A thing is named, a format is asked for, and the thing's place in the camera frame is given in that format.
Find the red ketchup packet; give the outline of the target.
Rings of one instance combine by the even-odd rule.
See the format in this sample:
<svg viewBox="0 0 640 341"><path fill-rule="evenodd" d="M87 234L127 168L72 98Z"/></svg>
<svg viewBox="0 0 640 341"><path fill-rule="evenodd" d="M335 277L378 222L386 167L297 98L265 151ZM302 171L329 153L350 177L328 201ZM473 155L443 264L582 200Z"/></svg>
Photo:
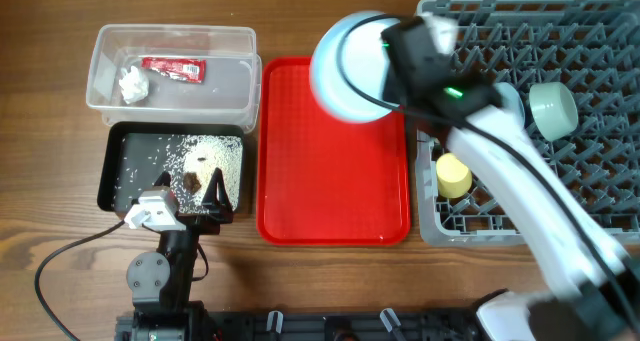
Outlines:
<svg viewBox="0 0 640 341"><path fill-rule="evenodd" d="M145 57L141 67L173 80L196 84L204 81L206 73L204 59Z"/></svg>

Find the red serving tray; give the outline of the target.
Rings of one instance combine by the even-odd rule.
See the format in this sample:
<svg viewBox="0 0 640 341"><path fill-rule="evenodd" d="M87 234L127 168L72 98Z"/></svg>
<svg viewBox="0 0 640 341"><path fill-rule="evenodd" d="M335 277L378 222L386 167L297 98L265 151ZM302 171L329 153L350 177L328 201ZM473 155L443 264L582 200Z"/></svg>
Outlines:
<svg viewBox="0 0 640 341"><path fill-rule="evenodd" d="M315 101L307 57L263 73L256 228L279 246L388 246L411 226L404 119L367 124Z"/></svg>

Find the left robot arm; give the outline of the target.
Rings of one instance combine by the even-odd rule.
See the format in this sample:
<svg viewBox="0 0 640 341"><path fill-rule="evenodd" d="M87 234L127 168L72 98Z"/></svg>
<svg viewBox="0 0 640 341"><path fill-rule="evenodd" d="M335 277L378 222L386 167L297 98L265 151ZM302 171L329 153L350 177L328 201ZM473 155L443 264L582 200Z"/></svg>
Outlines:
<svg viewBox="0 0 640 341"><path fill-rule="evenodd" d="M134 199L125 216L131 229L159 234L154 252L135 257L127 269L132 291L131 319L117 321L116 340L219 340L216 322L201 301L192 301L190 291L196 259L204 255L202 235L217 235L220 226L233 222L232 204L223 173L215 169L202 199L205 212L182 215L171 190L171 175L163 172L153 187Z"/></svg>

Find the light blue plate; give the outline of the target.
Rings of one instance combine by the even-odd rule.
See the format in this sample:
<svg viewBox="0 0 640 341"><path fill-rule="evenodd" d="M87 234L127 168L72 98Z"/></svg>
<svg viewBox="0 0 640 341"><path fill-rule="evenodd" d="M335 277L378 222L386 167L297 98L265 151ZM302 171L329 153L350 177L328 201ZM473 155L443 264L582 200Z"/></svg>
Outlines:
<svg viewBox="0 0 640 341"><path fill-rule="evenodd" d="M376 11L363 11L336 22L321 38L311 59L311 90L319 106L330 116L352 124L381 119L390 110L378 106L353 89L383 99L389 60L381 33L398 23L396 18L368 22Z"/></svg>

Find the yellow plastic cup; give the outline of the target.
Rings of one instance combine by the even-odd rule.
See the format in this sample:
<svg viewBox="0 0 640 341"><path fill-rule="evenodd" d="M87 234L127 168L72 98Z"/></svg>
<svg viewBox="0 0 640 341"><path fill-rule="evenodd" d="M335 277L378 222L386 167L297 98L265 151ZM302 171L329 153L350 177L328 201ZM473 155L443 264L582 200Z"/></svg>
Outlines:
<svg viewBox="0 0 640 341"><path fill-rule="evenodd" d="M445 198L460 198L472 186L470 169L452 153L445 153L437 159L436 176L439 194Z"/></svg>

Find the black plastic tray bin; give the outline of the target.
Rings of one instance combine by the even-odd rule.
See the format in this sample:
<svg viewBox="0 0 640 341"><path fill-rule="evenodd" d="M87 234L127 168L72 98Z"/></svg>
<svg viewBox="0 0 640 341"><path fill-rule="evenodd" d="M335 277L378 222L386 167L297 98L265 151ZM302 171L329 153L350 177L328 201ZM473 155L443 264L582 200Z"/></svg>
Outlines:
<svg viewBox="0 0 640 341"><path fill-rule="evenodd" d="M168 157L186 136L231 136L241 141L240 127L214 124L119 122L111 127L105 151L97 205L120 217L131 201L153 186Z"/></svg>

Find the mint green bowl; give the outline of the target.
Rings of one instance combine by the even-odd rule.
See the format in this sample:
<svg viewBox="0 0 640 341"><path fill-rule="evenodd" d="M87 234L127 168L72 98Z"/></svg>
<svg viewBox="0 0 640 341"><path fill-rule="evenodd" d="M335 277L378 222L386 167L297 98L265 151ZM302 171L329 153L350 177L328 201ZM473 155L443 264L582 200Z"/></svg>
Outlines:
<svg viewBox="0 0 640 341"><path fill-rule="evenodd" d="M541 135L555 141L571 134L578 125L573 94L560 82L534 84L529 92L534 122Z"/></svg>

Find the grey dishwasher rack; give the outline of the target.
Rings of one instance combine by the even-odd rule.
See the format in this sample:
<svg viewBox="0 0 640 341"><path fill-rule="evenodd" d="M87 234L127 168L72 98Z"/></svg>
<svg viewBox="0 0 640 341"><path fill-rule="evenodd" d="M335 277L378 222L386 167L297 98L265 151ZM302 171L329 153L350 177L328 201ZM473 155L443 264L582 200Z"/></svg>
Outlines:
<svg viewBox="0 0 640 341"><path fill-rule="evenodd" d="M618 241L639 241L639 1L421 0L419 13L455 19L452 66L479 70L527 98L559 82L579 116L568 136L525 129L573 197Z"/></svg>

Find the clear plastic bin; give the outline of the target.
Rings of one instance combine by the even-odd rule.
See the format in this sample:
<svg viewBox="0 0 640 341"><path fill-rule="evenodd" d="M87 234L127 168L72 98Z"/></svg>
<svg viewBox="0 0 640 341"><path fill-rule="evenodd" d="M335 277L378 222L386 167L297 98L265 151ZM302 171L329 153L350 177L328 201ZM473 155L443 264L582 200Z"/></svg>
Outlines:
<svg viewBox="0 0 640 341"><path fill-rule="evenodd" d="M200 83L145 69L145 58L203 60ZM128 104L119 81L136 67L147 96ZM227 124L251 132L261 98L262 62L249 27L108 24L98 33L88 72L86 104L103 121Z"/></svg>

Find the white rice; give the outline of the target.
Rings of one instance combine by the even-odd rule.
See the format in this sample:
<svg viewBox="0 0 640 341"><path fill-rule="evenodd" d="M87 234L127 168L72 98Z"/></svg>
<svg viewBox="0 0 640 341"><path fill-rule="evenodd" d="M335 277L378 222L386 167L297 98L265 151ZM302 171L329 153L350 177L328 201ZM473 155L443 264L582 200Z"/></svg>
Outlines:
<svg viewBox="0 0 640 341"><path fill-rule="evenodd" d="M171 174L171 190L180 203L182 214L200 214L205 211L202 197L216 168L223 172L229 200L234 208L238 206L241 168L243 161L243 141L231 136L186 136L178 139L177 152L171 154L164 165ZM183 187L183 174L195 172L202 188L190 194Z"/></svg>

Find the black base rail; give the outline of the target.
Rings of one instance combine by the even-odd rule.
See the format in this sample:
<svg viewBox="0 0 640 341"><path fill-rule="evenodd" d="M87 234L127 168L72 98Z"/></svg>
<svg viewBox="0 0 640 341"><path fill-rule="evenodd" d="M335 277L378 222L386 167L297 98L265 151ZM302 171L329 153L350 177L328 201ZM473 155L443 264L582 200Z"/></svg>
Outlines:
<svg viewBox="0 0 640 341"><path fill-rule="evenodd" d="M382 313L288 314L281 316L219 312L211 313L216 340L236 341L331 341L354 336L358 340L387 341L479 341L484 338L470 312L437 309L396 314L389 330Z"/></svg>

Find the light blue small bowl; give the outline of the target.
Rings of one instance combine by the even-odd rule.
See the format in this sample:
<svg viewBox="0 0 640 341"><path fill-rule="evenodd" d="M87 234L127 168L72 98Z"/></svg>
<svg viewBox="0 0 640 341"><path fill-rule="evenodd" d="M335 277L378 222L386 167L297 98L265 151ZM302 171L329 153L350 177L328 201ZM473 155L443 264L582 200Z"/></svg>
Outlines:
<svg viewBox="0 0 640 341"><path fill-rule="evenodd" d="M506 82L495 83L494 88L502 97L502 108L513 113L518 125L523 129L525 127L525 109L519 92Z"/></svg>

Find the brown food scrap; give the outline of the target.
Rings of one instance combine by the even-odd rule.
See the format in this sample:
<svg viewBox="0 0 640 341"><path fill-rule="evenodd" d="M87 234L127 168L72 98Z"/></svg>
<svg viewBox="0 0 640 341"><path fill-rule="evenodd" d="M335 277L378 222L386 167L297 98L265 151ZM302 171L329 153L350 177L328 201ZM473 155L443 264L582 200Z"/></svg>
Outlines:
<svg viewBox="0 0 640 341"><path fill-rule="evenodd" d="M182 183L184 189L190 194L196 194L202 188L202 184L195 172L184 173Z"/></svg>

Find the white napkin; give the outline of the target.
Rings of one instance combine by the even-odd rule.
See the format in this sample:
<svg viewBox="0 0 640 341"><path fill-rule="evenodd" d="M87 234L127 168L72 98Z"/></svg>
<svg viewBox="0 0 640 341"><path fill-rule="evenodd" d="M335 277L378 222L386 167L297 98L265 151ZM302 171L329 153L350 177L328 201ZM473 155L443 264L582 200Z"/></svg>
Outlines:
<svg viewBox="0 0 640 341"><path fill-rule="evenodd" d="M122 78L118 81L123 101L133 104L145 99L149 94L149 79L138 67L131 66L122 70Z"/></svg>

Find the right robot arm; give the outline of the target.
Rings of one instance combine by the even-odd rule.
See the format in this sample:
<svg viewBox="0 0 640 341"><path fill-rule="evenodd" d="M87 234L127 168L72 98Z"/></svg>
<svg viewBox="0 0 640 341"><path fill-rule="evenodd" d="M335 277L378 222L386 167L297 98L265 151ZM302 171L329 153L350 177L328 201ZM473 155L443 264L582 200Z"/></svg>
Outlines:
<svg viewBox="0 0 640 341"><path fill-rule="evenodd" d="M478 72L455 74L438 42L456 37L415 17L381 33L401 112L433 124L484 184L534 255L546 293L502 292L476 317L491 340L613 340L639 331L639 263L576 201Z"/></svg>

